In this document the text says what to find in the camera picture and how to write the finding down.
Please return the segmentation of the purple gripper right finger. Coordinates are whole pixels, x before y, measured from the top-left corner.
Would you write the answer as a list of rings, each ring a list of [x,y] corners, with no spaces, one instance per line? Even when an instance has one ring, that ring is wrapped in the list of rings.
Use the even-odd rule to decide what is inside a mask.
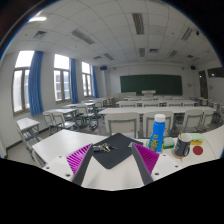
[[[132,144],[132,154],[137,163],[143,183],[145,185],[152,183],[153,179],[151,174],[158,161],[159,155],[137,143]]]

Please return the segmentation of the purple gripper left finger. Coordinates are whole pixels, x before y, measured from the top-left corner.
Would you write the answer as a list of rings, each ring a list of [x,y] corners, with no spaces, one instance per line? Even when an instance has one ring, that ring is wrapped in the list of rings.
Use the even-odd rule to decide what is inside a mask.
[[[93,156],[93,145],[88,144],[66,157],[66,160],[74,174],[73,183],[82,185],[88,164]]]

